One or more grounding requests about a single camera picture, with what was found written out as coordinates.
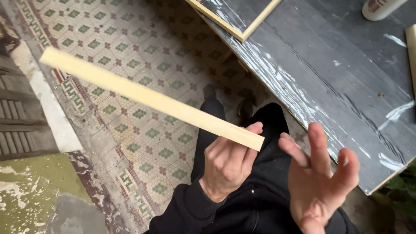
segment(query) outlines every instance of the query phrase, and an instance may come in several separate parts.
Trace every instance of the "gray marble surface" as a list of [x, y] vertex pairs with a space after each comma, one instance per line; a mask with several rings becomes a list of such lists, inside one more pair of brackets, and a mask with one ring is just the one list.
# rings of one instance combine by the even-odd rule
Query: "gray marble surface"
[[[222, 5], [216, 13], [239, 27], [236, 19], [248, 21], [265, 1]], [[335, 161], [343, 147], [357, 153], [359, 186], [371, 194], [416, 155], [404, 34], [415, 23], [416, 2], [379, 22], [364, 19], [363, 3], [283, 0], [244, 43], [204, 18], [304, 128], [324, 125]]]

